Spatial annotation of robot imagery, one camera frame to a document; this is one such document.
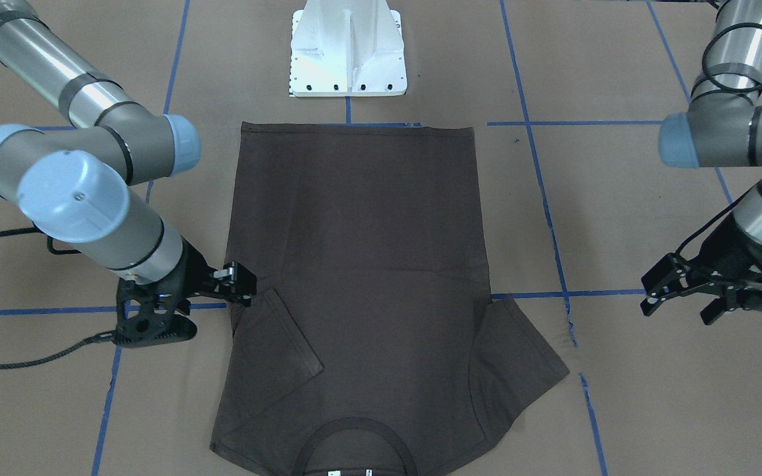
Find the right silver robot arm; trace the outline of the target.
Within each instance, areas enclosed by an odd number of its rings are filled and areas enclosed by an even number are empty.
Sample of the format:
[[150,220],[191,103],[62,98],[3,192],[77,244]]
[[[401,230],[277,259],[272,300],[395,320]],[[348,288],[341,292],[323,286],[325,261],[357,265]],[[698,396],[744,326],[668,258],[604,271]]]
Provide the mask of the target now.
[[46,133],[0,126],[0,199],[49,240],[115,274],[117,322],[88,342],[136,348],[190,340],[197,296],[248,307],[257,278],[236,262],[212,268],[133,186],[190,171],[196,128],[152,114],[115,79],[73,51],[26,1],[0,1],[0,64],[69,121]]

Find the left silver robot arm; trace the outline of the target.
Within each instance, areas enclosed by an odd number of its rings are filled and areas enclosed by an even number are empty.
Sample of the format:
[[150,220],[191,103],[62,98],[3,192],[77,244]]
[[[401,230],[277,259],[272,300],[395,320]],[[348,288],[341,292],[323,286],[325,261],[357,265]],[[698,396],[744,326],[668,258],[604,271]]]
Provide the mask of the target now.
[[[659,130],[659,156],[679,168],[762,167],[762,1],[716,2],[689,109]],[[663,302],[706,294],[705,325],[735,310],[762,311],[762,178],[698,230],[698,253],[668,253],[642,278],[650,316]]]

